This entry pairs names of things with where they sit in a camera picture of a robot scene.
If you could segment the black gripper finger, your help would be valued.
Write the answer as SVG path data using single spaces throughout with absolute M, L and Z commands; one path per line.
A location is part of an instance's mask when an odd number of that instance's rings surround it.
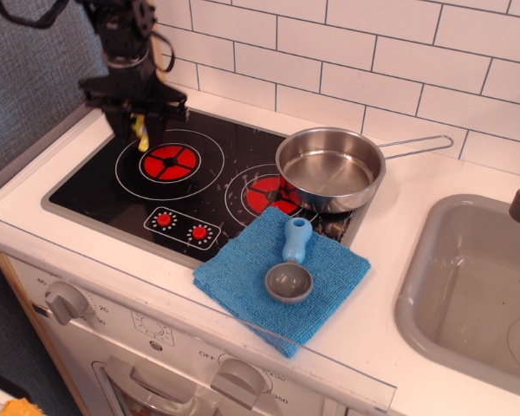
M 103 108 L 102 112 L 112 128 L 115 138 L 123 143 L 128 143 L 132 134 L 131 114 L 127 111 L 107 107 Z
M 168 120 L 169 116 L 165 114 L 149 113 L 145 116 L 145 127 L 150 146 L 159 146 L 163 143 Z

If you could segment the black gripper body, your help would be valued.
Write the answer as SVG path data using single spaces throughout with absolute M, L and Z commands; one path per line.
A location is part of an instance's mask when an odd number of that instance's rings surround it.
M 86 104 L 110 121 L 128 120 L 132 114 L 188 118 L 187 96 L 162 82 L 152 65 L 110 68 L 105 76 L 80 80 L 79 88 Z

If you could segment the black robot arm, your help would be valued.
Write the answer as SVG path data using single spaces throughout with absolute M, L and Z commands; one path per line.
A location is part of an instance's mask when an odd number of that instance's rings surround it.
M 169 119 L 186 120 L 187 96 L 159 78 L 153 52 L 155 7 L 147 1 L 82 1 L 101 41 L 107 75 L 79 81 L 86 105 L 100 109 L 116 138 L 128 140 L 133 116 L 144 117 L 149 146 L 163 143 Z

